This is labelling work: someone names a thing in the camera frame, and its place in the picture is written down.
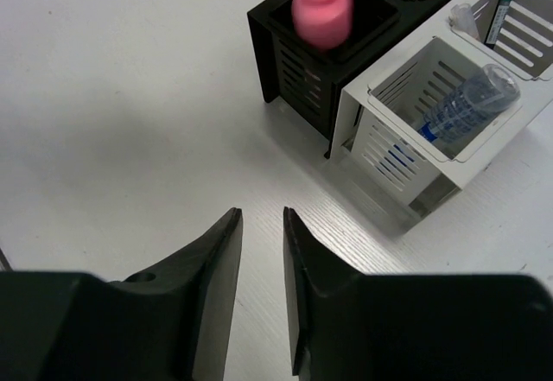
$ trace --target white basket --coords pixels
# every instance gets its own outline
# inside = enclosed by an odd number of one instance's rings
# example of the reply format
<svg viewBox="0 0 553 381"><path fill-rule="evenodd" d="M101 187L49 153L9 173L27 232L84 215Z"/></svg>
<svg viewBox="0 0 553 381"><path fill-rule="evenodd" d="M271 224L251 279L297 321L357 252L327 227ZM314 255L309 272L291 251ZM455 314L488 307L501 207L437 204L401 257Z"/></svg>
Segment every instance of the white basket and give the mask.
<svg viewBox="0 0 553 381"><path fill-rule="evenodd" d="M553 100L553 0L515 0L496 50L448 25L453 6L471 3L484 38L497 1L475 1L448 4L340 97L331 158L347 149L367 178L422 217L463 189ZM428 109L488 63L514 74L521 99L446 156L415 128Z"/></svg>

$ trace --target pink cup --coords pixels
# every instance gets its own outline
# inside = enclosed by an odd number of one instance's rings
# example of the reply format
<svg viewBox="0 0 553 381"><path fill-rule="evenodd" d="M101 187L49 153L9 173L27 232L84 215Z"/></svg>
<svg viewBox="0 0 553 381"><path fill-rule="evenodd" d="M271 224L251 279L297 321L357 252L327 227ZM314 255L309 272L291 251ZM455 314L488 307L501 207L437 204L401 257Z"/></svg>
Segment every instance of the pink cup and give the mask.
<svg viewBox="0 0 553 381"><path fill-rule="evenodd" d="M338 47L352 32L353 0L293 0L296 33L320 50Z"/></svg>

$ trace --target green marker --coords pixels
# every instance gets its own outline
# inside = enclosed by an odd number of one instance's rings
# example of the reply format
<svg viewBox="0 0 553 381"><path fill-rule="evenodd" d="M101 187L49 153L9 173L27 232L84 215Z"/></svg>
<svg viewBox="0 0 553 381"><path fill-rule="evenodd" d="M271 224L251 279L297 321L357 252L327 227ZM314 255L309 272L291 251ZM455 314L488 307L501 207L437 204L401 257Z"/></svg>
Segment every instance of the green marker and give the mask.
<svg viewBox="0 0 553 381"><path fill-rule="evenodd" d="M489 48L494 48L495 43L498 41L499 32L509 12L511 1L512 0L499 0L498 8L495 10L495 15L493 16L492 26L487 33L486 42L484 42Z"/></svg>

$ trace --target black storage organizer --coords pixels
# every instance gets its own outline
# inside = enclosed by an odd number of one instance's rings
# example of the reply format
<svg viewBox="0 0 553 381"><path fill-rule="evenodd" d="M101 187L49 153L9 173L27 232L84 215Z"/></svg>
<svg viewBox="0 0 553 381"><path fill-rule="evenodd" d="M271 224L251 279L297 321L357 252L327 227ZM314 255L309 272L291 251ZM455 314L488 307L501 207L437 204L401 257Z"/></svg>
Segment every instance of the black storage organizer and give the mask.
<svg viewBox="0 0 553 381"><path fill-rule="evenodd" d="M354 0L353 32L323 53L294 31L292 0L248 12L264 100L279 95L331 140L341 89L450 0Z"/></svg>

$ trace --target white table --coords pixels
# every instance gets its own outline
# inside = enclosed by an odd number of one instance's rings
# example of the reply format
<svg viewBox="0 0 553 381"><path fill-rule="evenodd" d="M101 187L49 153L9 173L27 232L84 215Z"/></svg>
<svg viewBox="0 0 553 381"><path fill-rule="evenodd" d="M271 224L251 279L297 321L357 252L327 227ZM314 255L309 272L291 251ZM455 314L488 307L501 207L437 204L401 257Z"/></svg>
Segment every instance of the white table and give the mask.
<svg viewBox="0 0 553 381"><path fill-rule="evenodd" d="M284 206L363 271L524 270L553 288L553 109L438 212L382 232L319 134L264 105L245 17L260 1L2 0L0 246L16 269L122 279L243 208L230 381L292 379Z"/></svg>

